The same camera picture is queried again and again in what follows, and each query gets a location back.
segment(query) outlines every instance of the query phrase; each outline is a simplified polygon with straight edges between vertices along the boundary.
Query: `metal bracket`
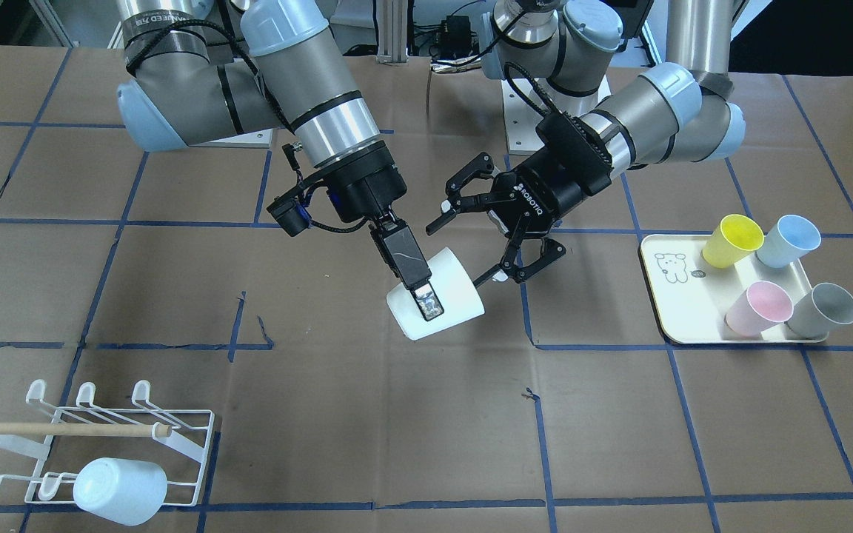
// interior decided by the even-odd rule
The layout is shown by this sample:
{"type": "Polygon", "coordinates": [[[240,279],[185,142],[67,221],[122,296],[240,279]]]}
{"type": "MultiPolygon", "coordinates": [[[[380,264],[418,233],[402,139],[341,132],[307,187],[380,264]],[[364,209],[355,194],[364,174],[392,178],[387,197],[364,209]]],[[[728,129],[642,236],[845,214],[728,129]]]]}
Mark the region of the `metal bracket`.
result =
{"type": "Polygon", "coordinates": [[[58,13],[55,13],[54,7],[51,7],[51,2],[48,2],[48,0],[28,0],[28,4],[31,4],[31,9],[35,10],[35,14],[38,15],[41,23],[44,24],[45,30],[48,30],[48,33],[61,43],[62,47],[77,47],[78,44],[71,40],[71,36],[65,30],[64,24],[58,18],[58,13]]]}
{"type": "Polygon", "coordinates": [[[407,1],[376,0],[377,63],[407,62],[407,1]]]}

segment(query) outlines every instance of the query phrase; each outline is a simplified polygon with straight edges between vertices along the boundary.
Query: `white tray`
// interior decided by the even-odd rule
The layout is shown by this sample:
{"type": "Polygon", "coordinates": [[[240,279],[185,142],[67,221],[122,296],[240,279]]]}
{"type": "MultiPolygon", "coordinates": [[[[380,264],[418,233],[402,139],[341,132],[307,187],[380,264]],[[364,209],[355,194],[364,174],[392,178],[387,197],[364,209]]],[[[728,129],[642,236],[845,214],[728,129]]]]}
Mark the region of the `white tray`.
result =
{"type": "Polygon", "coordinates": [[[683,344],[821,342],[804,338],[778,324],[759,337],[742,337],[725,321],[726,311],[750,284],[767,280],[786,290],[797,303],[812,289],[796,261],[770,269],[755,254],[728,267],[715,269],[700,255],[708,235],[649,235],[640,243],[644,275],[663,333],[683,344]]]}

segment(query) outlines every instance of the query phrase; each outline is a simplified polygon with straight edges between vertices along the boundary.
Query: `light blue cup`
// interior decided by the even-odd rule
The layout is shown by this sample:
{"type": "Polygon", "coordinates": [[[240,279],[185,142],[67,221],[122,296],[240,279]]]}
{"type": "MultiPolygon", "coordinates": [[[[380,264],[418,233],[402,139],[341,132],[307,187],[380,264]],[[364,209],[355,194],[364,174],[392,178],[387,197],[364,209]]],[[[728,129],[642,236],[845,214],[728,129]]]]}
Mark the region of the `light blue cup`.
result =
{"type": "Polygon", "coordinates": [[[781,269],[806,253],[817,249],[822,243],[818,227],[799,215],[785,215],[779,219],[765,243],[755,253],[766,267],[781,269]]]}

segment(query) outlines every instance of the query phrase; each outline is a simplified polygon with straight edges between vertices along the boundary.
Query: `pink cup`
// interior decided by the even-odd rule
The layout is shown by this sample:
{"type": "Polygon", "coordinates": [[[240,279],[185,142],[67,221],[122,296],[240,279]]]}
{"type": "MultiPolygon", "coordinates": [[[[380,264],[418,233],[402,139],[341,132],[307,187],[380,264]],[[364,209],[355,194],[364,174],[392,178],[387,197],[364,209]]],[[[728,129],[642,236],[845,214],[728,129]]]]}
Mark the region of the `pink cup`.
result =
{"type": "Polygon", "coordinates": [[[743,337],[756,337],[787,321],[792,310],[792,299],[784,288],[772,282],[755,282],[729,308],[726,324],[743,337]]]}

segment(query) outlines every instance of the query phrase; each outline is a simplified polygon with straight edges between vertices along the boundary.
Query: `cup rack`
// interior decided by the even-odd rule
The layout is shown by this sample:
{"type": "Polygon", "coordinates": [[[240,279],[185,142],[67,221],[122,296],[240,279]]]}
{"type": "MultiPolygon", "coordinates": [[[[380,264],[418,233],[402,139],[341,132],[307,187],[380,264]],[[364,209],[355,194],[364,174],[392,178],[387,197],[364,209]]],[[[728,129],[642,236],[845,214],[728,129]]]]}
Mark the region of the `cup rack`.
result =
{"type": "Polygon", "coordinates": [[[207,409],[163,409],[150,401],[150,382],[145,379],[133,385],[131,403],[133,408],[108,409],[95,403],[97,387],[86,382],[78,389],[75,407],[58,407],[44,401],[47,384],[44,379],[36,379],[28,387],[24,402],[46,415],[50,422],[3,422],[0,423],[0,449],[18,453],[36,459],[35,468],[30,475],[3,475],[0,473],[0,486],[4,480],[24,481],[28,489],[24,496],[26,503],[74,503],[73,500],[55,499],[58,489],[65,483],[74,483],[77,472],[44,472],[44,464],[50,456],[52,443],[56,435],[67,436],[104,436],[104,438],[146,438],[155,440],[166,448],[198,463],[196,479],[193,481],[168,481],[169,486],[187,486],[193,488],[189,500],[164,500],[165,506],[195,506],[202,495],[203,476],[210,459],[213,446],[213,427],[215,415],[207,409]],[[184,418],[206,421],[204,425],[192,425],[184,418]],[[153,424],[138,419],[151,419],[153,424]],[[41,442],[20,435],[37,435],[41,442]]]}

